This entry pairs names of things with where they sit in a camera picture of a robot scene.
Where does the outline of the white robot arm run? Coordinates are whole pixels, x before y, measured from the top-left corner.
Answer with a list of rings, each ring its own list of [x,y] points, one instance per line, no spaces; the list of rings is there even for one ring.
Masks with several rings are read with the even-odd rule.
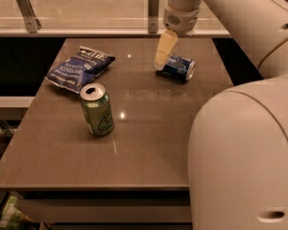
[[[288,2],[167,0],[155,64],[190,32],[206,3],[262,78],[198,112],[189,137],[194,230],[288,230]]]

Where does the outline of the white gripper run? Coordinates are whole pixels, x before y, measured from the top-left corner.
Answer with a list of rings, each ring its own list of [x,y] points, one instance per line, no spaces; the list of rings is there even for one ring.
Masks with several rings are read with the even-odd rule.
[[[164,7],[163,24],[165,30],[159,39],[154,67],[157,71],[161,71],[169,56],[172,54],[177,42],[177,35],[187,35],[193,31],[198,21],[200,8],[193,11],[179,11],[173,9],[169,4]]]

